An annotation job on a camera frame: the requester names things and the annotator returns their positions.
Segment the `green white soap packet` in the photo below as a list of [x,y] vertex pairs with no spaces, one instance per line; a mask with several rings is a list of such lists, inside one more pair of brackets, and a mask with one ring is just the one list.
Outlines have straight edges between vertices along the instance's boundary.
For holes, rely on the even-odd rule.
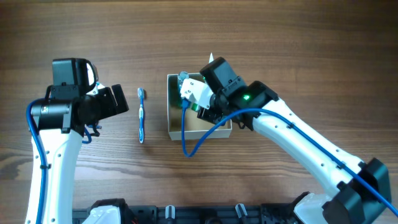
[[200,107],[198,104],[193,103],[190,109],[191,109],[192,111],[197,112],[197,111],[199,111],[199,110],[201,109],[201,107]]

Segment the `blue mouthwash bottle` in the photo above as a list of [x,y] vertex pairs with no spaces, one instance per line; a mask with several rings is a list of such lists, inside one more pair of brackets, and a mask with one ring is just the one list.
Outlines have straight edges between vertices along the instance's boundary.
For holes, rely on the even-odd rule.
[[177,87],[178,87],[178,94],[181,98],[181,107],[182,109],[187,108],[189,105],[189,101],[187,101],[181,94],[182,85],[185,79],[189,78],[189,74],[186,71],[181,71],[177,76]]

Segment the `white lotion tube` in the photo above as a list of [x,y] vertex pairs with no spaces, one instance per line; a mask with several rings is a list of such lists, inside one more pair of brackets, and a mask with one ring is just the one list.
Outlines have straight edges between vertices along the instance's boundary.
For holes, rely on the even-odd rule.
[[208,63],[211,63],[212,61],[214,61],[214,58],[213,58],[213,53],[210,53],[210,56],[209,56],[209,61],[208,61]]

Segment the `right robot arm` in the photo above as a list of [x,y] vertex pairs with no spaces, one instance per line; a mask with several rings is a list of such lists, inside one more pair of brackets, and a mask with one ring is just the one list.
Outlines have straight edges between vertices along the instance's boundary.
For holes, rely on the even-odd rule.
[[393,214],[387,167],[374,158],[368,163],[334,145],[303,122],[262,82],[250,85],[222,57],[200,71],[213,92],[209,122],[227,120],[255,131],[280,146],[320,183],[324,193],[305,193],[292,205],[302,223],[372,223],[388,208]]

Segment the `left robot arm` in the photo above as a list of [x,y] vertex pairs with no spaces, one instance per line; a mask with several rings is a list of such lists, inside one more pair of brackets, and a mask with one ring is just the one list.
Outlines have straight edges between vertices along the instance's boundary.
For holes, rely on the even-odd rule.
[[99,135],[86,127],[96,130],[102,119],[129,109],[121,85],[100,85],[87,59],[55,59],[52,73],[45,96],[26,109],[34,156],[26,223],[72,222],[78,153]]

